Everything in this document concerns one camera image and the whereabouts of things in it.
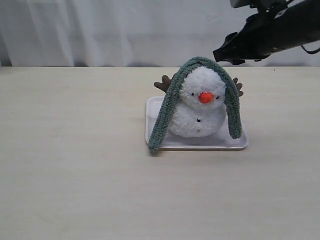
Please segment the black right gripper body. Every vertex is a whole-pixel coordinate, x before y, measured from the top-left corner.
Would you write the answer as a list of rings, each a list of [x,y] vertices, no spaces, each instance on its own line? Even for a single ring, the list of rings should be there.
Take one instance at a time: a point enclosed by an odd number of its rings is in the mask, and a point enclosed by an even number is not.
[[[246,19],[239,32],[232,32],[225,37],[225,58],[227,62],[259,62],[266,57],[258,53],[258,45],[263,42],[263,31],[273,22],[276,13],[273,10],[258,12]]]

